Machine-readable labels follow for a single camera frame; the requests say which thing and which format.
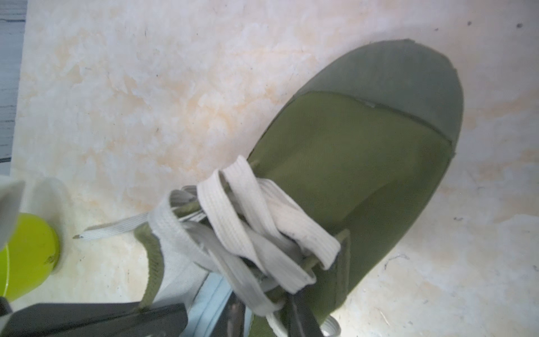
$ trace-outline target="white shoelace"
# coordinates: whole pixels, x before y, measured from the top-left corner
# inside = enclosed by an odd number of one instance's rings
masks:
[[[223,188],[222,177],[231,192]],[[201,211],[180,219],[173,213],[174,208],[196,199]],[[205,216],[211,228],[198,223]],[[300,266],[302,260],[313,254],[327,270],[341,247],[277,184],[256,178],[242,156],[226,169],[214,171],[196,191],[193,187],[173,190],[151,212],[87,230],[79,237],[108,237],[144,222],[160,240],[167,240],[193,262],[222,274],[245,305],[268,321],[274,321],[272,313],[284,303],[272,302],[265,292],[279,285],[294,294],[315,283],[314,274]],[[258,271],[241,258],[252,261]]]

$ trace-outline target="yellow-green bucket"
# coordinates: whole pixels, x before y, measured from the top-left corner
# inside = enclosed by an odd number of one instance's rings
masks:
[[[39,286],[59,254],[54,230],[36,215],[19,214],[15,233],[0,251],[0,295],[13,301]]]

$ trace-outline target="olive green canvas shoe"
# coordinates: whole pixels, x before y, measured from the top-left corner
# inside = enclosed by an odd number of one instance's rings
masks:
[[[299,89],[247,160],[81,237],[137,228],[150,263],[141,307],[186,303],[182,336],[209,336],[232,291],[250,309],[250,336],[282,333],[285,294],[303,288],[322,322],[426,206],[454,155],[462,100],[437,51],[411,40],[357,48]]]

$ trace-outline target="marble floor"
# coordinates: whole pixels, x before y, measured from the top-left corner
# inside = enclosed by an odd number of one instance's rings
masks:
[[[59,267],[13,306],[139,300],[131,235],[70,238],[248,154],[345,52],[411,38],[458,70],[461,137],[416,224],[334,313],[342,335],[539,335],[538,17],[534,0],[30,0],[11,175],[25,209],[48,178],[69,204]]]

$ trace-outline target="black object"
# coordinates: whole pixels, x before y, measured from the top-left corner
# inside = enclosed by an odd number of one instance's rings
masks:
[[[210,337],[243,337],[245,304],[232,293]]]
[[[0,297],[0,317],[12,313],[9,302],[5,297]]]
[[[305,303],[305,288],[288,294],[288,337],[323,337],[313,312]]]
[[[120,304],[36,304],[11,314],[0,337],[177,337],[187,325],[183,304],[138,311]]]

